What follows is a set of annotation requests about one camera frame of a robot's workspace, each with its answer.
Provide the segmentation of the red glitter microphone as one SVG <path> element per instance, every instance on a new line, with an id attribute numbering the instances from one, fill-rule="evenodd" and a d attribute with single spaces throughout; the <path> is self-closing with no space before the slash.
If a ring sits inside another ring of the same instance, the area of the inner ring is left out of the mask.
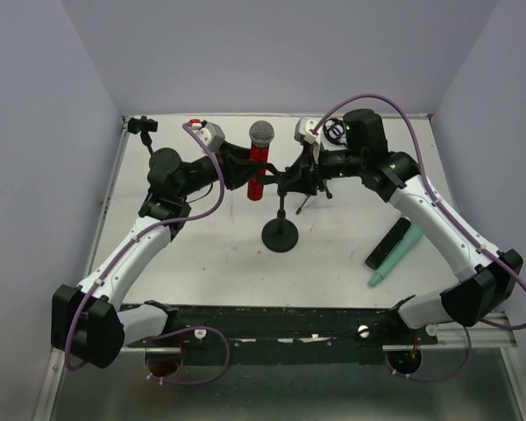
<path id="1" fill-rule="evenodd" d="M 266 120 L 254 122 L 249 129 L 251 140 L 250 160 L 267 163 L 269 147 L 274 139 L 274 128 Z M 266 170 L 259 170 L 248 182 L 247 197 L 252 201 L 259 201 L 263 197 L 264 185 L 258 181 L 259 175 L 264 175 Z"/>

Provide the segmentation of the round-base mic stand with clip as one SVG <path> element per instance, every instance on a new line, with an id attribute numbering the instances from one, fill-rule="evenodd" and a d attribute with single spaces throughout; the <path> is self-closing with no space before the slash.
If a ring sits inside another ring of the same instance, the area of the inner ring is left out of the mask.
<path id="1" fill-rule="evenodd" d="M 286 253 L 292 250 L 299 239 L 299 232 L 293 222 L 287 219 L 285 210 L 286 187 L 288 185 L 285 173 L 279 171 L 273 164 L 267 163 L 266 170 L 271 175 L 259 175 L 258 180 L 264 184 L 275 183 L 279 197 L 279 209 L 276 218 L 268 221 L 261 232 L 264 246 L 274 253 Z"/>

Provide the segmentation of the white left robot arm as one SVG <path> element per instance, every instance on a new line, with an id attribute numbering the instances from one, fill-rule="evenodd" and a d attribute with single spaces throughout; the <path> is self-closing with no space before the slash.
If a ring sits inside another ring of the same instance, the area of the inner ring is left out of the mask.
<path id="1" fill-rule="evenodd" d="M 73 363 L 106 368 L 128 344 L 168 331 L 174 309 L 149 301 L 133 310 L 122 302 L 153 258 L 190 221 L 206 218 L 237 189 L 264 171 L 268 148 L 253 141 L 247 148 L 221 142 L 216 149 L 201 144 L 204 157 L 183 161 L 172 148 L 149 159 L 146 199 L 130 231 L 107 260 L 74 287 L 60 286 L 52 299 L 53 347 Z"/>

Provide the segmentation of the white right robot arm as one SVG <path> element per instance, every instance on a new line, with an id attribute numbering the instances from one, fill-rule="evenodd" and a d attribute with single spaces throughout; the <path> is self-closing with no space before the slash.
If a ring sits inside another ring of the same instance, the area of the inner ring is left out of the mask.
<path id="1" fill-rule="evenodd" d="M 457 278 L 447 289 L 412 296 L 397 304 L 409 328 L 457 322 L 471 327 L 519 285 L 522 257 L 503 252 L 476 232 L 435 190 L 419 157 L 393 152 L 380 115 L 370 109 L 343 116 L 347 147 L 323 148 L 323 121 L 300 118 L 294 138 L 302 152 L 288 168 L 288 190 L 315 195 L 333 178 L 358 177 L 362 184 L 417 226 L 444 257 Z"/>

